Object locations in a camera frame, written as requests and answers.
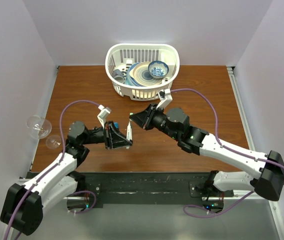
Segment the white pen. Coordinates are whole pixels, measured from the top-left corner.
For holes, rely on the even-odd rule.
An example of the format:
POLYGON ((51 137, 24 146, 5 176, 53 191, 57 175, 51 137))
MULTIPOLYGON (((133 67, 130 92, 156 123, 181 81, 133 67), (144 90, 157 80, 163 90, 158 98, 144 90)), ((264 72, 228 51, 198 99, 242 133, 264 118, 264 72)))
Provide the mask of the white pen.
POLYGON ((129 141, 132 141, 133 140, 133 137, 132 137, 132 124, 131 124, 131 121, 128 122, 128 125, 127 125, 127 129, 126 129, 126 138, 127 140, 129 141))

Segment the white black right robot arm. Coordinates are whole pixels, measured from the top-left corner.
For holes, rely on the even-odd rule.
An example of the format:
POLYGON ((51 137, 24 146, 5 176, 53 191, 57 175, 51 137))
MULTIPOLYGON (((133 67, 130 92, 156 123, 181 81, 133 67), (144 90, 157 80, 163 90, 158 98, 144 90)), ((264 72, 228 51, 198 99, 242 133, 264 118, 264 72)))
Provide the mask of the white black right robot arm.
POLYGON ((245 149, 220 140, 214 134, 191 125, 181 108, 168 112, 155 103, 130 115, 130 120, 148 131, 156 128, 177 142, 185 152, 220 160, 238 168, 239 172, 212 171, 205 192, 212 197, 230 190, 252 191, 260 197, 278 201, 284 186, 284 161, 280 153, 245 149))

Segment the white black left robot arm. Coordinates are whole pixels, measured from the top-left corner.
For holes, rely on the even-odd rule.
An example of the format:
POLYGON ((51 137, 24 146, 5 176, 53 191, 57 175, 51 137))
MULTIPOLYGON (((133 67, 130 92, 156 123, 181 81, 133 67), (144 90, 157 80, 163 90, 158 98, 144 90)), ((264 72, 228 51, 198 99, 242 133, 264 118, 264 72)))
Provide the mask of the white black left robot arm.
POLYGON ((90 210, 97 195, 88 189, 86 178, 76 172, 90 152, 88 144, 104 144, 110 150, 129 148, 133 144, 132 126, 129 124, 123 134, 113 121, 93 129, 87 129, 81 121, 73 122, 65 151, 34 178, 22 185, 15 183, 8 189, 0 221, 29 236, 40 226, 45 213, 67 196, 92 197, 81 206, 82 212, 90 210))

